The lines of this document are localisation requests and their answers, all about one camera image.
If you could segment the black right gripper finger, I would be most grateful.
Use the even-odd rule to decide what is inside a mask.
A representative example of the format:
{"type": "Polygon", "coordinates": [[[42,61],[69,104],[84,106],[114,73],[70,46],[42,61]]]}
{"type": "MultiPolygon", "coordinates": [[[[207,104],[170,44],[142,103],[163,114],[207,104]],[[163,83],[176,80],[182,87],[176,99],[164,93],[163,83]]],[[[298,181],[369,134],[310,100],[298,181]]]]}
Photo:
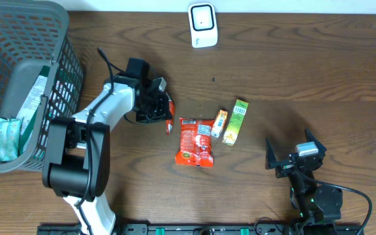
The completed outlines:
{"type": "Polygon", "coordinates": [[[306,137],[306,140],[308,142],[313,142],[317,149],[319,150],[319,153],[325,153],[326,152],[326,147],[324,145],[322,145],[315,137],[314,135],[311,133],[311,131],[306,128],[305,129],[305,137],[306,137]]]}
{"type": "Polygon", "coordinates": [[[275,153],[272,149],[270,141],[266,138],[266,162],[265,162],[265,169],[273,169],[277,166],[277,159],[275,153]]]}

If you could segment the slim red snack packet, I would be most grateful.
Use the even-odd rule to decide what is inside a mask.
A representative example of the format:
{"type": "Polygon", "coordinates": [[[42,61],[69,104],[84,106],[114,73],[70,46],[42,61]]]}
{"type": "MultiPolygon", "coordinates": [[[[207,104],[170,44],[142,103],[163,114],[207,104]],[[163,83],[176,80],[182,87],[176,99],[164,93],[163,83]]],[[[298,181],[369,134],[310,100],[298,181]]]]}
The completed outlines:
{"type": "Polygon", "coordinates": [[[166,95],[168,97],[168,109],[170,112],[170,117],[166,120],[166,134],[169,136],[174,125],[175,105],[171,96],[168,93],[166,95]]]}

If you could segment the green tea carton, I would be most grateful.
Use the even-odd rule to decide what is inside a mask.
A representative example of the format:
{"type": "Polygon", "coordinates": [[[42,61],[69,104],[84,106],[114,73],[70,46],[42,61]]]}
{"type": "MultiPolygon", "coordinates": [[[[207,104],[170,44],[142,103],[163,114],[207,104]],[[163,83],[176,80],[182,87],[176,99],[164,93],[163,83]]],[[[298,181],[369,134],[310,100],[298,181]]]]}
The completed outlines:
{"type": "Polygon", "coordinates": [[[248,106],[248,102],[236,100],[222,143],[229,146],[233,146],[236,143],[248,106]]]}

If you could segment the orange tissue pack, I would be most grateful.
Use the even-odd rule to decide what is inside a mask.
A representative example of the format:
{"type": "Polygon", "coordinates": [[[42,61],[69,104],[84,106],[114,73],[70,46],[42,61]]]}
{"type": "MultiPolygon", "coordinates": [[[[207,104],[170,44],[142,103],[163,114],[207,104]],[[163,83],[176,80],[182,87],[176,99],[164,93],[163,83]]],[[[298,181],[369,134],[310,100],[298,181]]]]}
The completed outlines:
{"type": "Polygon", "coordinates": [[[213,126],[211,128],[211,135],[215,138],[219,138],[222,133],[226,120],[228,117],[228,112],[226,110],[220,110],[215,118],[213,126]]]}

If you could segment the red chips bag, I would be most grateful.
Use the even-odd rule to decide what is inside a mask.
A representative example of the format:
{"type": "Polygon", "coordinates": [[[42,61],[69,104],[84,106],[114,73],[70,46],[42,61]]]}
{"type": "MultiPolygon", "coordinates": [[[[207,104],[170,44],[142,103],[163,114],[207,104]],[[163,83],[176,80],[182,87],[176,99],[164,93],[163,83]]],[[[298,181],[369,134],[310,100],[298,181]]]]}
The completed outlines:
{"type": "Polygon", "coordinates": [[[175,156],[176,164],[211,168],[214,120],[181,117],[180,124],[180,150],[175,156]]]}

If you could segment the green white glove package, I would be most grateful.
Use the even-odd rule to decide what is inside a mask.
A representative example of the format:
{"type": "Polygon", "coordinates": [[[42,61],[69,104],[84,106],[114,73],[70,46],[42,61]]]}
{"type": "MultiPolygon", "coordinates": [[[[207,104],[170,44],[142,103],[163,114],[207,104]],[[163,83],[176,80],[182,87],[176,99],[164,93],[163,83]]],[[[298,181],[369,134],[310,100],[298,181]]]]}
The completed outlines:
{"type": "Polygon", "coordinates": [[[43,66],[35,83],[30,89],[25,101],[22,104],[16,118],[22,120],[21,134],[19,141],[19,154],[22,154],[28,147],[33,127],[35,124],[37,109],[40,105],[40,98],[44,94],[50,68],[43,66]]]}

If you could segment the light green wipes pack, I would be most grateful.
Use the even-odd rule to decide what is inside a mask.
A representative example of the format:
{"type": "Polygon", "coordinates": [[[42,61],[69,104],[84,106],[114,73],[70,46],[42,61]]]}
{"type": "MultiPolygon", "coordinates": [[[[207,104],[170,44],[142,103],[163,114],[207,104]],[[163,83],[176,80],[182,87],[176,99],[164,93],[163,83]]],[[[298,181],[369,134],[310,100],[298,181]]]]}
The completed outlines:
{"type": "Polygon", "coordinates": [[[18,158],[21,124],[20,119],[0,118],[0,162],[18,158]]]}

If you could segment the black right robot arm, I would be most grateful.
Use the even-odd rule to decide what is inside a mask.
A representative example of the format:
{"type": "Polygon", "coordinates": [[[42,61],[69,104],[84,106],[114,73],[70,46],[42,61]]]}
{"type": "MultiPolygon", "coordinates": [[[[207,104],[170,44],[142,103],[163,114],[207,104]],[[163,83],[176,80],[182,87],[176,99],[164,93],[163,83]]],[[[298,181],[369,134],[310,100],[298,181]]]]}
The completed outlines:
{"type": "Polygon", "coordinates": [[[298,144],[295,152],[283,161],[276,159],[269,140],[266,140],[265,168],[274,169],[277,178],[289,179],[293,201],[305,222],[332,223],[341,219],[343,192],[315,181],[313,172],[322,166],[326,148],[309,129],[305,130],[305,137],[307,142],[298,144]]]}

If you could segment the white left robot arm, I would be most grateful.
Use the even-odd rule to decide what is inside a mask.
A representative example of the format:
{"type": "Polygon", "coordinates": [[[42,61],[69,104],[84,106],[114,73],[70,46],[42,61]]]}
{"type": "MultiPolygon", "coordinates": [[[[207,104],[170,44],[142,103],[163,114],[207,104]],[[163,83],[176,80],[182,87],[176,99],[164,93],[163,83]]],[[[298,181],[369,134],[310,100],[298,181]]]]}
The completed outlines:
{"type": "Polygon", "coordinates": [[[83,110],[50,123],[42,182],[74,210],[79,234],[117,232],[117,216],[104,192],[110,175],[110,133],[131,111],[147,122],[165,120],[166,80],[115,75],[83,110]]]}

